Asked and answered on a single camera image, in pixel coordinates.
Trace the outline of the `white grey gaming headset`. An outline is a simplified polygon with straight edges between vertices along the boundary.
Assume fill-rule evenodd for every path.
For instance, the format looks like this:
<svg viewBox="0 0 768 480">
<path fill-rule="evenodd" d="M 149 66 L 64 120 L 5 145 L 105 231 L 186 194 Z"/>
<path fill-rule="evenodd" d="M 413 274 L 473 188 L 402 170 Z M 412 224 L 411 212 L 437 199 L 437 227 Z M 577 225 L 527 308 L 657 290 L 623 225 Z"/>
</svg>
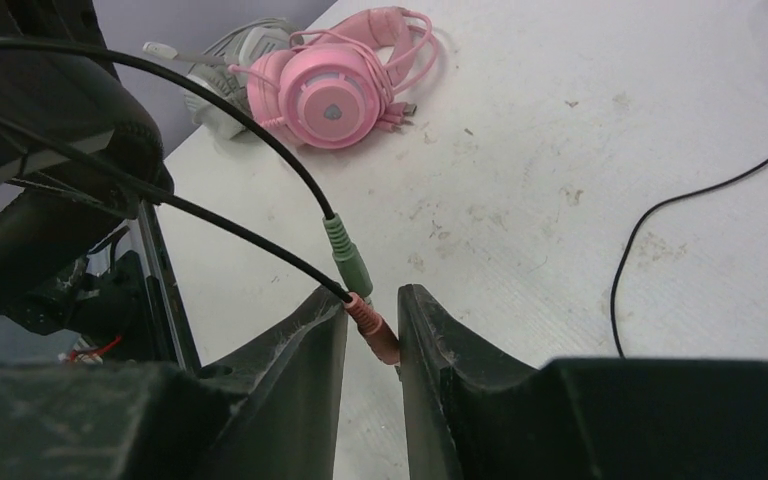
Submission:
<svg viewBox="0 0 768 480">
<path fill-rule="evenodd" d="M 231 73 L 228 66 L 238 64 L 248 68 L 268 53 L 299 44 L 299 40 L 290 39 L 296 31 L 284 19 L 263 18 L 231 30 L 200 54 L 181 52 L 158 42 L 147 42 L 142 50 L 159 59 L 189 63 L 187 79 L 250 114 L 246 90 L 248 75 Z M 246 130 L 240 122 L 194 93 L 184 90 L 183 97 L 192 121 L 206 127 L 216 137 L 229 140 Z"/>
</svg>

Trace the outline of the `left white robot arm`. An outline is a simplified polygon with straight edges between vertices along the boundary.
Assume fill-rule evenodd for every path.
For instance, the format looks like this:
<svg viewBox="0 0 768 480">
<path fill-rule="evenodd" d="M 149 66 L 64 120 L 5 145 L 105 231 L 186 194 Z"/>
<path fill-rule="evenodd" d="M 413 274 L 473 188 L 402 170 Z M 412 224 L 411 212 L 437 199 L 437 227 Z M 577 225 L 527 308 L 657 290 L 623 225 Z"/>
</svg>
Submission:
<svg viewBox="0 0 768 480">
<path fill-rule="evenodd" d="M 104 43 L 89 1 L 0 1 L 0 37 Z M 143 180 L 161 169 L 160 131 L 108 61 L 1 50 L 0 117 Z M 111 179 L 0 128 L 0 185 L 18 176 L 49 190 L 28 188 L 0 211 L 0 313 L 99 243 L 138 204 Z"/>
</svg>

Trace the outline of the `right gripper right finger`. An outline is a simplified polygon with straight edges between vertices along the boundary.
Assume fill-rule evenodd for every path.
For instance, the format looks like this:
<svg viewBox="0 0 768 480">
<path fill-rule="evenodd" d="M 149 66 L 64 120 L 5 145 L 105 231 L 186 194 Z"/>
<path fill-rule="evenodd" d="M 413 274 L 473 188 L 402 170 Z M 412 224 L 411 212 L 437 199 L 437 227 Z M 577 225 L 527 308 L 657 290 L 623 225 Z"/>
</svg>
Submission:
<svg viewBox="0 0 768 480">
<path fill-rule="evenodd" d="M 768 362 L 534 368 L 415 284 L 398 321 L 414 479 L 768 479 Z"/>
</svg>

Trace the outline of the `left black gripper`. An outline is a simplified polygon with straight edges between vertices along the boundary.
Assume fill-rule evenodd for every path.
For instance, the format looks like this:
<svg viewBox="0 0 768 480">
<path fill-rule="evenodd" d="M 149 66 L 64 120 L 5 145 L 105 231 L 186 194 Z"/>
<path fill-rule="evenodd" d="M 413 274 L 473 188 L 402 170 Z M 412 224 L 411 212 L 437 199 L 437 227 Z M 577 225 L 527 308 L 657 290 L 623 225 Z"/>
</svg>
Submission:
<svg viewBox="0 0 768 480">
<path fill-rule="evenodd" d="M 0 1 L 0 37 L 104 43 L 90 1 Z M 112 120 L 119 82 L 111 66 L 57 53 L 0 50 L 0 116 L 83 141 Z M 26 142 L 0 134 L 0 184 L 19 171 Z"/>
</svg>

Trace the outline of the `pink headset with cable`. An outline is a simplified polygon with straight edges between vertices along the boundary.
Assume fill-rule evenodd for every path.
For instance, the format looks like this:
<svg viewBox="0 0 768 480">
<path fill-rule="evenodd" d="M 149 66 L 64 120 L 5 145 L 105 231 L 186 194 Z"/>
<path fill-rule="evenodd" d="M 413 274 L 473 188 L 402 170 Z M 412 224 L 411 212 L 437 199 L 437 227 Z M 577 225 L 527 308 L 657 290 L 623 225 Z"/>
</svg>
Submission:
<svg viewBox="0 0 768 480">
<path fill-rule="evenodd" d="M 358 12 L 309 41 L 270 52 L 246 77 L 253 120 L 292 146 L 342 149 L 373 129 L 399 129 L 416 107 L 396 97 L 434 65 L 439 43 L 430 18 L 404 7 Z"/>
</svg>

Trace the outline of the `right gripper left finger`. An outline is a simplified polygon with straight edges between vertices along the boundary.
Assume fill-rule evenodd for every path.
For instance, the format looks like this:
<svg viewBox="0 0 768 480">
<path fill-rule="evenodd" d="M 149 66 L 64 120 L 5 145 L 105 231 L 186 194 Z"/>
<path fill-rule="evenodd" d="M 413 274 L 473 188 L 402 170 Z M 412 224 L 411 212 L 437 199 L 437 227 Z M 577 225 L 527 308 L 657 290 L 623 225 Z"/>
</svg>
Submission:
<svg viewBox="0 0 768 480">
<path fill-rule="evenodd" d="M 0 479 L 329 479 L 347 326 L 320 288 L 196 373 L 0 365 Z"/>
</svg>

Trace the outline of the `black headset with microphone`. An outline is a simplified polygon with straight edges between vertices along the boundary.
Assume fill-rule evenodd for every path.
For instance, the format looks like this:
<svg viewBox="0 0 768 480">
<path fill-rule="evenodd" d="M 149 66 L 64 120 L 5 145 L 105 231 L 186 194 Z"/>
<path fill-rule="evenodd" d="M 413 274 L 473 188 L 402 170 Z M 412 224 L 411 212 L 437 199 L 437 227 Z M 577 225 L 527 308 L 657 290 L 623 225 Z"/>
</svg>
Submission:
<svg viewBox="0 0 768 480">
<path fill-rule="evenodd" d="M 272 148 L 281 159 L 294 170 L 298 177 L 308 187 L 311 194 L 315 197 L 317 203 L 321 207 L 323 215 L 329 219 L 337 218 L 337 214 L 331 207 L 322 188 L 318 185 L 312 174 L 300 163 L 298 158 L 291 153 L 287 147 L 283 146 L 272 134 L 268 133 L 263 127 L 257 125 L 252 118 L 243 114 L 229 102 L 169 68 L 130 54 L 102 47 L 69 43 L 59 40 L 0 37 L 0 50 L 27 50 L 68 54 L 91 60 L 110 61 L 112 63 L 125 65 L 149 73 L 155 77 L 162 78 L 182 87 L 206 100 L 211 105 L 217 107 L 224 113 L 230 115 L 233 119 L 241 122 L 246 128 L 250 129 L 252 133 Z M 147 198 L 169 204 L 185 213 L 231 233 L 305 273 L 344 301 L 345 309 L 357 324 L 359 333 L 380 361 L 392 366 L 395 366 L 400 362 L 400 346 L 396 335 L 381 314 L 376 312 L 371 305 L 364 301 L 364 296 L 358 292 L 348 291 L 345 286 L 340 286 L 336 281 L 290 251 L 225 217 L 217 215 L 212 211 L 173 194 L 168 194 L 114 166 L 106 165 L 73 147 L 69 147 L 49 137 L 38 135 L 3 118 L 0 118 L 0 126 L 12 129 L 21 135 L 25 135 L 65 156 L 69 160 L 81 163 L 99 172 L 101 175 L 114 179 Z"/>
</svg>

